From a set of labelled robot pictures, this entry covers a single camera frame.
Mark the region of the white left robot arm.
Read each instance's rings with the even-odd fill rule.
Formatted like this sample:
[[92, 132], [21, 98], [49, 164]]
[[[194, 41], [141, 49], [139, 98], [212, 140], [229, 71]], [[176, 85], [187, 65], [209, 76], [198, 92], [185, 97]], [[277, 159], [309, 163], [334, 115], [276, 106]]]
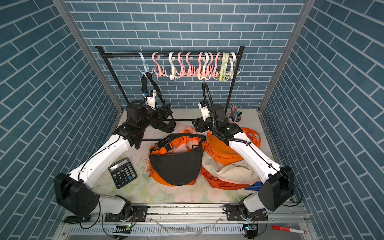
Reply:
[[170, 104], [154, 108], [142, 101], [127, 105], [127, 120], [118, 126], [108, 141], [83, 164], [68, 174], [60, 173], [54, 178], [54, 190], [58, 205], [84, 218], [90, 214], [113, 214], [119, 221], [131, 219], [131, 201], [121, 196], [97, 194], [93, 186], [115, 159], [141, 142], [148, 126], [172, 117]]

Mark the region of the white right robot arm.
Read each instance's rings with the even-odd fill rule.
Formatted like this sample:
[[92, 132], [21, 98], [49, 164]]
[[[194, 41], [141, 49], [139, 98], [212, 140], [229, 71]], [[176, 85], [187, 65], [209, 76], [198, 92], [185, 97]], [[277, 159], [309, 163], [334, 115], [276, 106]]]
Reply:
[[263, 183], [261, 189], [239, 202], [242, 218], [249, 219], [262, 209], [275, 211], [295, 193], [295, 175], [289, 167], [281, 167], [267, 157], [246, 133], [235, 123], [229, 123], [226, 115], [220, 118], [218, 105], [214, 105], [208, 84], [202, 83], [204, 100], [199, 103], [202, 117], [193, 120], [197, 132], [211, 131], [212, 135], [225, 143], [252, 167]]

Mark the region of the beige bag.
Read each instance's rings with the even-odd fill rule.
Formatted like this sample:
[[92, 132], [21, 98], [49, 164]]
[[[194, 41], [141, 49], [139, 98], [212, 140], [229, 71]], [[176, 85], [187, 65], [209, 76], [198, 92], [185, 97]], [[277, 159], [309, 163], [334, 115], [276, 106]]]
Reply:
[[253, 185], [259, 181], [259, 176], [245, 160], [225, 166], [217, 162], [208, 153], [203, 153], [202, 167], [211, 176], [227, 183]]

